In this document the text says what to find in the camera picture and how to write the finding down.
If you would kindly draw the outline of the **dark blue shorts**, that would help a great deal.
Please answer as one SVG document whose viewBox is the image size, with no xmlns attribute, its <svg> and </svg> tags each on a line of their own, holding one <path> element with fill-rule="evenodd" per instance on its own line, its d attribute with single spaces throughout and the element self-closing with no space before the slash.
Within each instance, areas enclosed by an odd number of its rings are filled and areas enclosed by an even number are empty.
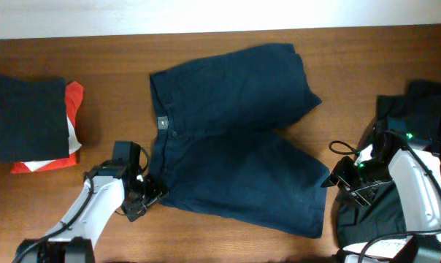
<svg viewBox="0 0 441 263">
<path fill-rule="evenodd" d="M 150 174 L 169 190 L 163 205 L 322 235 L 329 169 L 280 136 L 321 103 L 293 45 L 192 60 L 152 73 L 150 91 Z"/>
</svg>

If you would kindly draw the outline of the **red and white folded garment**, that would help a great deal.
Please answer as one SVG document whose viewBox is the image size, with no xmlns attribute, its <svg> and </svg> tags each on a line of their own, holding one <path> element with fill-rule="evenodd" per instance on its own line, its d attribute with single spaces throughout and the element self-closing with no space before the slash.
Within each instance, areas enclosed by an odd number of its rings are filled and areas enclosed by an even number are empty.
<svg viewBox="0 0 441 263">
<path fill-rule="evenodd" d="M 11 169 L 12 174 L 43 172 L 55 169 L 71 167 L 77 164 L 77 152 L 82 147 L 78 142 L 75 133 L 76 115 L 83 101 L 84 88 L 77 82 L 66 86 L 65 103 L 67 124 L 69 130 L 69 156 L 63 159 L 47 161 L 28 161 L 14 163 Z"/>
</svg>

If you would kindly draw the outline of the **black folded cloth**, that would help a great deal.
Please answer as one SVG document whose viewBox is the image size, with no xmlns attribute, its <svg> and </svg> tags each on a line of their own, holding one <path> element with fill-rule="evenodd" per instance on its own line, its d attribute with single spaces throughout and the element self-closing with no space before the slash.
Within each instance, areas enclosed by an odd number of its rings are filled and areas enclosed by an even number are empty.
<svg viewBox="0 0 441 263">
<path fill-rule="evenodd" d="M 28 82 L 0 75 L 0 162 L 69 156 L 66 81 Z"/>
</svg>

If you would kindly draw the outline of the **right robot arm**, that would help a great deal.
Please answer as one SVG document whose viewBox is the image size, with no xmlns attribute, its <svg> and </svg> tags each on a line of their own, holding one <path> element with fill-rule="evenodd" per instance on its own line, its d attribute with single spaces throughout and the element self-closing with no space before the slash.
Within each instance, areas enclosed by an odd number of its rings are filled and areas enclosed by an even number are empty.
<svg viewBox="0 0 441 263">
<path fill-rule="evenodd" d="M 370 206 L 380 187 L 398 191 L 406 230 L 380 235 L 343 262 L 441 262 L 441 169 L 433 142 L 414 132 L 378 121 L 372 144 L 343 153 L 324 188 L 336 186 L 351 201 Z"/>
</svg>

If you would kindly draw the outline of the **pile of dark clothes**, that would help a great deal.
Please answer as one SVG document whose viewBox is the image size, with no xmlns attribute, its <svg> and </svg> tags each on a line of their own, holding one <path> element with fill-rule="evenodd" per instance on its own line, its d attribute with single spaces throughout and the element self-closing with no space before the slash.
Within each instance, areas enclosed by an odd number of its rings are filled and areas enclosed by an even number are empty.
<svg viewBox="0 0 441 263">
<path fill-rule="evenodd" d="M 379 96 L 363 145 L 342 153 L 326 179 L 340 190 L 338 246 L 392 257 L 404 245 L 441 250 L 441 83 L 413 80 Z"/>
</svg>

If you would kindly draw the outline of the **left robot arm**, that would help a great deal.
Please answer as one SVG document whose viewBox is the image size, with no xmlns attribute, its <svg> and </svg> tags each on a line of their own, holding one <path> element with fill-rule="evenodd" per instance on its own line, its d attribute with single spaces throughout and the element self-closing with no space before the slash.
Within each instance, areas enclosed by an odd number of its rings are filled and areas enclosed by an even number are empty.
<svg viewBox="0 0 441 263">
<path fill-rule="evenodd" d="M 134 222 L 169 193 L 146 173 L 141 155 L 149 157 L 135 142 L 115 142 L 112 158 L 84 173 L 83 189 L 65 216 L 45 236 L 25 239 L 12 261 L 95 262 L 97 241 L 113 215 Z"/>
</svg>

